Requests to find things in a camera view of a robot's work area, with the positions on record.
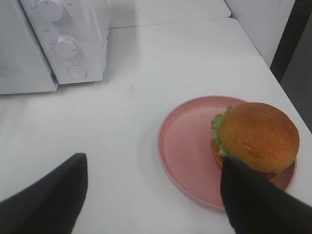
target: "burger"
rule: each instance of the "burger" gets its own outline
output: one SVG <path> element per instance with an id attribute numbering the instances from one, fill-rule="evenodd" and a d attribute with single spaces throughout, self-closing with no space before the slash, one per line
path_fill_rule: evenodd
<path id="1" fill-rule="evenodd" d="M 298 153 L 296 126 L 285 113 L 265 103 L 228 106 L 214 117 L 211 129 L 211 149 L 221 168 L 223 158 L 232 155 L 273 182 Z"/>

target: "knob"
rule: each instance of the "knob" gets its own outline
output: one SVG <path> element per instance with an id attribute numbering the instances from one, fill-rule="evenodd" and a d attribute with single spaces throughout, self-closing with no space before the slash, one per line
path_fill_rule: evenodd
<path id="1" fill-rule="evenodd" d="M 80 51 L 78 41 L 71 37 L 60 37 L 54 49 L 59 56 L 65 59 L 74 57 Z"/>
<path id="2" fill-rule="evenodd" d="M 40 0 L 38 11 L 46 20 L 55 22 L 62 18 L 63 4 L 60 0 Z"/>

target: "green lettuce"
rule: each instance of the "green lettuce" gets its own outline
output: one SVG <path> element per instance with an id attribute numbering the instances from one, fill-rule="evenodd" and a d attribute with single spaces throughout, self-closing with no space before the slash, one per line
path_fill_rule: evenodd
<path id="1" fill-rule="evenodd" d="M 219 130 L 219 127 L 220 127 L 220 124 L 224 118 L 224 116 L 232 109 L 232 106 L 228 106 L 226 108 L 226 112 L 224 112 L 224 114 L 217 114 L 213 121 L 211 121 L 211 129 L 213 131 L 213 139 L 214 141 L 217 143 L 218 145 L 218 148 L 219 148 L 219 152 L 222 156 L 226 156 L 228 155 L 229 153 L 223 148 L 222 146 L 222 143 L 221 143 L 221 140 L 219 138 L 219 133 L 218 133 L 218 130 Z"/>

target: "white table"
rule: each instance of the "white table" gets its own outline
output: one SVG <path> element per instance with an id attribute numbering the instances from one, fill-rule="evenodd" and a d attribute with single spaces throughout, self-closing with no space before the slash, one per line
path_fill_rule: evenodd
<path id="1" fill-rule="evenodd" d="M 290 193 L 312 205 L 312 136 L 236 20 L 112 29 L 105 79 L 0 96 L 0 200 L 86 152 L 89 189 L 73 233 L 234 233 L 223 211 L 175 187 L 156 149 L 178 104 L 227 95 L 269 103 L 294 121 L 301 145 Z"/>
<path id="2" fill-rule="evenodd" d="M 110 28 L 231 16 L 223 0 L 107 0 L 107 4 Z"/>

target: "microwave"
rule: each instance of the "microwave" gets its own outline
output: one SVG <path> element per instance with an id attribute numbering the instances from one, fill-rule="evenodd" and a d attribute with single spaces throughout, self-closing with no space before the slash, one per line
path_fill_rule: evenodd
<path id="1" fill-rule="evenodd" d="M 0 94 L 103 79 L 106 0 L 1 0 Z"/>

